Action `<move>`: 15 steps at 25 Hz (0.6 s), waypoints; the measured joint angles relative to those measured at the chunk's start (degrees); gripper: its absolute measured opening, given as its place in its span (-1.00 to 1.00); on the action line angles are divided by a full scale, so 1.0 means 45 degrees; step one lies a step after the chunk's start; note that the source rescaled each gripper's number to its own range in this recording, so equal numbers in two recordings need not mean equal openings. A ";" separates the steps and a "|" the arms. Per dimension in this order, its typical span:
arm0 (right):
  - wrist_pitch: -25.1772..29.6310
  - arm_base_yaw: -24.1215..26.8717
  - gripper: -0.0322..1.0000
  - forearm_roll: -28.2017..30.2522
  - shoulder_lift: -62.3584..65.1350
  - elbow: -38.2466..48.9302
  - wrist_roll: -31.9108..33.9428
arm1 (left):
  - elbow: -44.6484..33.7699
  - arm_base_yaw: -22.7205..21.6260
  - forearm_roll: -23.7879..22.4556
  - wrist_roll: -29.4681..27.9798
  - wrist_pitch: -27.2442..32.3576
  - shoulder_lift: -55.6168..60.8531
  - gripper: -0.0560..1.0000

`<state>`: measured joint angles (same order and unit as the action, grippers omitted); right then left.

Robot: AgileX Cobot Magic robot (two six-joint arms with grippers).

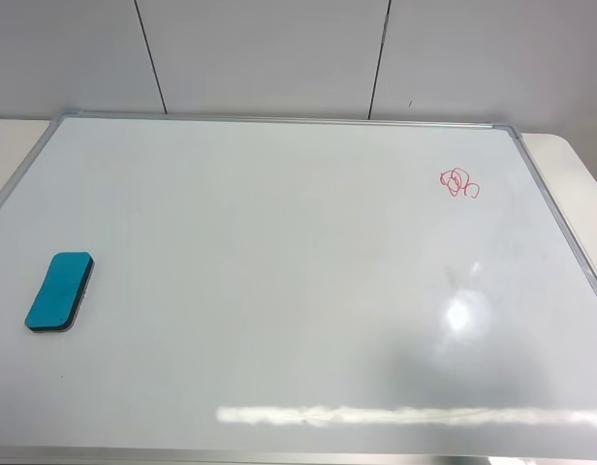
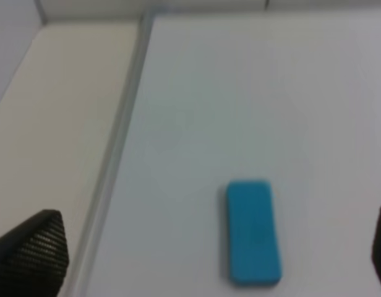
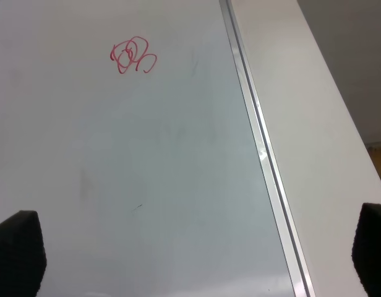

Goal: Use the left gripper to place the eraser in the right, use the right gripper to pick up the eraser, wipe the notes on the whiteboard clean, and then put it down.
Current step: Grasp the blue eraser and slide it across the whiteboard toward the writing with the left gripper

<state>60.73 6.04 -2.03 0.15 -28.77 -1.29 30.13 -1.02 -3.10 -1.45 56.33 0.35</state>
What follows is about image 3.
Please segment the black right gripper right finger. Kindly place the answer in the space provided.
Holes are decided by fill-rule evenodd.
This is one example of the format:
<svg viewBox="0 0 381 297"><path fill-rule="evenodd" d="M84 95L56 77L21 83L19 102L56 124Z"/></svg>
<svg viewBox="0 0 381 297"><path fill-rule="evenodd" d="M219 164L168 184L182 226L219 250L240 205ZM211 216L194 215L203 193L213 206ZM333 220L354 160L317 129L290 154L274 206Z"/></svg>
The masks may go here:
<svg viewBox="0 0 381 297"><path fill-rule="evenodd" d="M367 295L381 296L381 204L362 205L351 257Z"/></svg>

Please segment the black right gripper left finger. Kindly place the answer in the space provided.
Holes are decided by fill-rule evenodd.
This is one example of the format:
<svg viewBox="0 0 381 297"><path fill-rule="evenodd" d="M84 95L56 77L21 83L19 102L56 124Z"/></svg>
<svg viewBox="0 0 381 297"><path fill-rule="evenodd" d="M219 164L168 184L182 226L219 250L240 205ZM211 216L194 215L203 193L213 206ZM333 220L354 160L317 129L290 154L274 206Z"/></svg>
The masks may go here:
<svg viewBox="0 0 381 297"><path fill-rule="evenodd" d="M46 266L36 211L21 210L0 223L0 296L36 296Z"/></svg>

